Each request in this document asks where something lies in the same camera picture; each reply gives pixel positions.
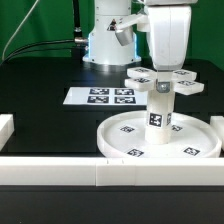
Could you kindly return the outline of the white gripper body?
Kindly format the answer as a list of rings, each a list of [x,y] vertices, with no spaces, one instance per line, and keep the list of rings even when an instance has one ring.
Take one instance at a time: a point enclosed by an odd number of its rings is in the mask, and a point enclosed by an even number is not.
[[[172,71],[183,66],[191,22],[187,5],[147,7],[150,31],[147,43],[153,66],[159,71]]]

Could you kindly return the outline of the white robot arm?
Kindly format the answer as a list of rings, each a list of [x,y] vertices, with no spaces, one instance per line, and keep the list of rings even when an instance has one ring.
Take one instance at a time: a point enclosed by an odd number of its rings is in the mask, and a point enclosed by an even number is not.
[[[141,61],[135,30],[147,36],[153,67],[173,71],[183,66],[198,0],[137,0],[143,8],[131,12],[131,0],[94,0],[95,25],[88,36],[84,64],[105,72],[120,72]]]

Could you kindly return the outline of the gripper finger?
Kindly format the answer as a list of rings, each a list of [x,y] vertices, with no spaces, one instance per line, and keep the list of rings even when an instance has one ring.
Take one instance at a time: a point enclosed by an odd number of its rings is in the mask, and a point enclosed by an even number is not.
[[[171,89],[171,78],[171,72],[158,71],[156,75],[156,90],[159,93],[169,93]]]

